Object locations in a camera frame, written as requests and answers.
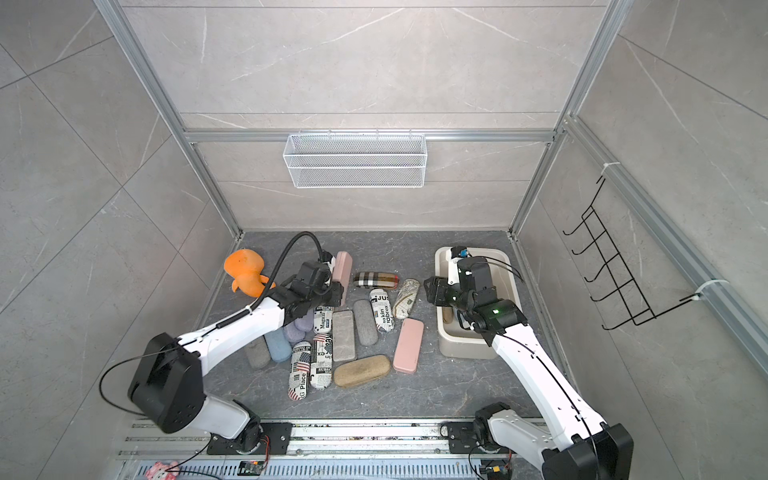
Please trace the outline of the pink slim case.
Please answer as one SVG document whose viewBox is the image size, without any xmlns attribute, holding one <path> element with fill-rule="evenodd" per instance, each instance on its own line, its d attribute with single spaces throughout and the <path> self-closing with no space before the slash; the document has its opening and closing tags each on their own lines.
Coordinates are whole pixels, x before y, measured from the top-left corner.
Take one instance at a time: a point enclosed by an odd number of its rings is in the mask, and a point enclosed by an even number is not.
<svg viewBox="0 0 768 480">
<path fill-rule="evenodd" d="M 332 282 L 339 286 L 338 307 L 346 306 L 346 297 L 349 292 L 352 266 L 353 266 L 353 259 L 348 252 L 340 251 L 336 255 L 333 275 L 332 275 Z"/>
</svg>

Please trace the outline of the purple case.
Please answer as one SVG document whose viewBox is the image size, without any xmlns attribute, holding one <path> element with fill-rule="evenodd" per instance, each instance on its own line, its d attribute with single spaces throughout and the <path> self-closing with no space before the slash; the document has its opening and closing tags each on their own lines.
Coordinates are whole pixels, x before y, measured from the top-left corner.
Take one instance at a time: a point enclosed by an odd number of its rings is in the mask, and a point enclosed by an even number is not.
<svg viewBox="0 0 768 480">
<path fill-rule="evenodd" d="M 314 312 L 308 311 L 303 317 L 300 317 L 294 321 L 296 328 L 304 333 L 314 331 Z"/>
<path fill-rule="evenodd" d="M 283 327 L 283 332 L 286 340 L 295 345 L 305 339 L 306 333 L 298 327 L 296 321 L 289 323 Z"/>
</svg>

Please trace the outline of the beige plastic storage bin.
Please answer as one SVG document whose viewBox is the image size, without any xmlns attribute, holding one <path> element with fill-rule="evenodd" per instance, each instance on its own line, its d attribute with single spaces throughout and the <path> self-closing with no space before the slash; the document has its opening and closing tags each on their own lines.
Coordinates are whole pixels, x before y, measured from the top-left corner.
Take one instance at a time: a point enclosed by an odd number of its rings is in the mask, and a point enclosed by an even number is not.
<svg viewBox="0 0 768 480">
<path fill-rule="evenodd" d="M 436 276 L 448 278 L 446 253 L 450 248 L 450 246 L 444 246 L 435 252 L 434 271 Z M 490 257 L 490 271 L 497 295 L 502 299 L 512 300 L 519 308 L 522 308 L 516 276 L 509 268 L 511 262 L 508 255 L 498 249 L 477 247 L 469 247 L 468 252 L 475 258 L 479 256 Z M 481 336 L 459 326 L 454 313 L 454 321 L 451 324 L 444 324 L 442 308 L 436 308 L 439 350 L 442 355 L 475 360 L 492 360 L 497 357 L 496 352 L 486 344 Z"/>
</svg>

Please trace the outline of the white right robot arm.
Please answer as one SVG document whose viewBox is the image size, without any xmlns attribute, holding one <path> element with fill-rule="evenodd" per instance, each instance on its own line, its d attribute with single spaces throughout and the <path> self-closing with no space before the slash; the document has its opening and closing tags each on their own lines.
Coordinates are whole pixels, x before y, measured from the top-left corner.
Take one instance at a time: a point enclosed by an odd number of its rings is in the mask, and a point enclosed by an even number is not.
<svg viewBox="0 0 768 480">
<path fill-rule="evenodd" d="M 530 423 L 504 403 L 491 404 L 475 414 L 477 448 L 511 451 L 546 479 L 628 478 L 631 435 L 621 424 L 608 424 L 566 380 L 517 304 L 499 297 L 490 263 L 465 247 L 440 249 L 436 273 L 424 282 L 427 301 L 452 309 L 462 330 L 481 337 L 505 361 L 545 425 Z"/>
</svg>

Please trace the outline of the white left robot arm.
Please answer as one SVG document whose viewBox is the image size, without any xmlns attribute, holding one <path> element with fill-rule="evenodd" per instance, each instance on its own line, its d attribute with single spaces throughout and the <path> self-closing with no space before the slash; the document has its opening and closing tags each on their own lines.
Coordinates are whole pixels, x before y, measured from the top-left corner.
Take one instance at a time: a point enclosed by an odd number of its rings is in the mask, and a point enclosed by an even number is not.
<svg viewBox="0 0 768 480">
<path fill-rule="evenodd" d="M 127 387 L 130 413 L 152 421 L 166 434 L 195 429 L 230 450 L 249 454 L 265 444 L 261 419 L 242 403 L 206 393 L 205 376 L 257 339 L 320 306 L 338 306 L 344 285 L 333 275 L 339 259 L 311 232 L 289 240 L 272 271 L 256 252 L 241 249 L 225 261 L 235 291 L 251 302 L 196 331 L 150 339 Z"/>
</svg>

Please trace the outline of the map print glasses case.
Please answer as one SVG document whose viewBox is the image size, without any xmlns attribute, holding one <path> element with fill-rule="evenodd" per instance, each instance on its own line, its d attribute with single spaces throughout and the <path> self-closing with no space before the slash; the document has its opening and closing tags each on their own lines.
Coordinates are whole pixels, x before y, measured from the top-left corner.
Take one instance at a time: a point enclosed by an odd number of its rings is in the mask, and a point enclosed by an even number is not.
<svg viewBox="0 0 768 480">
<path fill-rule="evenodd" d="M 405 279 L 399 289 L 394 303 L 393 313 L 397 319 L 404 320 L 409 317 L 417 300 L 420 282 L 416 279 Z"/>
</svg>

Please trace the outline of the plaid glasses case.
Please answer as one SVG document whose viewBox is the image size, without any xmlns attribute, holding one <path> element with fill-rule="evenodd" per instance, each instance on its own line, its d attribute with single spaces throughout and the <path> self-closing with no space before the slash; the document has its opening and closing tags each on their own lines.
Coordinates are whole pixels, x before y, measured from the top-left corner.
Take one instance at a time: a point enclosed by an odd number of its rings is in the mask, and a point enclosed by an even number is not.
<svg viewBox="0 0 768 480">
<path fill-rule="evenodd" d="M 399 286 L 399 277 L 388 272 L 358 272 L 353 277 L 353 283 L 358 288 L 369 289 L 396 289 Z"/>
</svg>

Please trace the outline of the newspaper print case centre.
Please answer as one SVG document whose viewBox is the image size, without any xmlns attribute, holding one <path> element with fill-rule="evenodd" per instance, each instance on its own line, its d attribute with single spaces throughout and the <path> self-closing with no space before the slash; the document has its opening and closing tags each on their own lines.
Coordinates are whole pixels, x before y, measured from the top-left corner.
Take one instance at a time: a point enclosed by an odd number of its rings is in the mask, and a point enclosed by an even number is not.
<svg viewBox="0 0 768 480">
<path fill-rule="evenodd" d="M 376 328 L 381 332 L 391 332 L 395 327 L 389 295 L 384 289 L 373 289 L 369 295 Z"/>
</svg>

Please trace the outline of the grey fabric case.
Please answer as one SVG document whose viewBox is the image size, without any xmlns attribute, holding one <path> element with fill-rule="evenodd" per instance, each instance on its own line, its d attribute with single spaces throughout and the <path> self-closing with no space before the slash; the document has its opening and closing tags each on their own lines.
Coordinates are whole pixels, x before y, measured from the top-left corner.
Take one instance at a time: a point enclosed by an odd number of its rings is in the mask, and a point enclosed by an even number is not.
<svg viewBox="0 0 768 480">
<path fill-rule="evenodd" d="M 358 340 L 363 346 L 373 346 L 379 335 L 372 307 L 367 300 L 357 300 L 353 304 L 353 314 Z"/>
</svg>

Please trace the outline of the newspaper flag case left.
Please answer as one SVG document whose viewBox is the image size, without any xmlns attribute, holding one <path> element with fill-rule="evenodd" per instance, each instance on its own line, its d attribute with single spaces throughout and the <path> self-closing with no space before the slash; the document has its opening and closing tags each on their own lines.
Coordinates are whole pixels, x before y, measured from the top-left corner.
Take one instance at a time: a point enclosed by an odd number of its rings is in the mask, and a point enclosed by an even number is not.
<svg viewBox="0 0 768 480">
<path fill-rule="evenodd" d="M 303 400 L 307 395 L 311 359 L 312 345 L 310 342 L 302 341 L 293 346 L 288 385 L 288 396 L 293 401 Z"/>
</svg>

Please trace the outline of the pink flat case right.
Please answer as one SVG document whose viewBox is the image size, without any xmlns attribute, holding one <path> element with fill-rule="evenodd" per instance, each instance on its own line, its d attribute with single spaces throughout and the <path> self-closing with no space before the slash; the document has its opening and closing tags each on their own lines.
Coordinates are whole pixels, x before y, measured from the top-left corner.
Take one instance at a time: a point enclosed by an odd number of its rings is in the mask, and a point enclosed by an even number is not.
<svg viewBox="0 0 768 480">
<path fill-rule="evenodd" d="M 407 374 L 416 372 L 423 334 L 424 323 L 422 321 L 412 318 L 403 320 L 392 361 L 395 371 Z"/>
</svg>

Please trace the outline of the grey case far left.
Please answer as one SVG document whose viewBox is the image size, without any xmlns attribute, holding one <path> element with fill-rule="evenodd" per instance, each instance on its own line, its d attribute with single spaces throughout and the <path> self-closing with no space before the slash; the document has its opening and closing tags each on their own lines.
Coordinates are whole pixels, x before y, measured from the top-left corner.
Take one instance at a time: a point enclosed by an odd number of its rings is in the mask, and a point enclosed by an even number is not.
<svg viewBox="0 0 768 480">
<path fill-rule="evenodd" d="M 267 367 L 272 359 L 269 347 L 264 337 L 260 337 L 244 347 L 245 355 L 249 365 L 255 369 Z"/>
</svg>

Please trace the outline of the newspaper flag case right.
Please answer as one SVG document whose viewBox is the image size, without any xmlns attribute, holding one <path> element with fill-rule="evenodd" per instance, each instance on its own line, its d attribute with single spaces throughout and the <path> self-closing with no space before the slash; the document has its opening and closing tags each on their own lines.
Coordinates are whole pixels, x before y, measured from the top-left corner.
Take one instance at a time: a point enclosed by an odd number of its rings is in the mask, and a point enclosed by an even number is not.
<svg viewBox="0 0 768 480">
<path fill-rule="evenodd" d="M 330 386 L 333 371 L 333 338 L 330 334 L 317 334 L 312 339 L 310 385 L 317 390 Z"/>
</svg>

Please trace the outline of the tan fabric case front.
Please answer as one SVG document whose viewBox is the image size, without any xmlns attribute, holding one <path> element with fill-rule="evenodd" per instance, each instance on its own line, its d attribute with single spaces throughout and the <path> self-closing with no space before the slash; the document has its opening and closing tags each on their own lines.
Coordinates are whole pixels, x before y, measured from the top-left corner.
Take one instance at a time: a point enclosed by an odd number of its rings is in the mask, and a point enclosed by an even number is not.
<svg viewBox="0 0 768 480">
<path fill-rule="evenodd" d="M 385 355 L 362 358 L 337 367 L 333 382 L 341 388 L 352 388 L 385 377 L 391 362 Z"/>
</svg>

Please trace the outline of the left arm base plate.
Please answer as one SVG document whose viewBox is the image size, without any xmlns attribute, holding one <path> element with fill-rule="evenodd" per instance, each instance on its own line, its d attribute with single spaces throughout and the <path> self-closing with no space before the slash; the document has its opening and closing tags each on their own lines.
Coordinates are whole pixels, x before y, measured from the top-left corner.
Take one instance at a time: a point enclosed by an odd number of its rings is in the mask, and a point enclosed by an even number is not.
<svg viewBox="0 0 768 480">
<path fill-rule="evenodd" d="M 293 424 L 290 422 L 261 422 L 246 429 L 236 439 L 211 437 L 206 448 L 208 455 L 284 455 L 291 440 Z"/>
</svg>

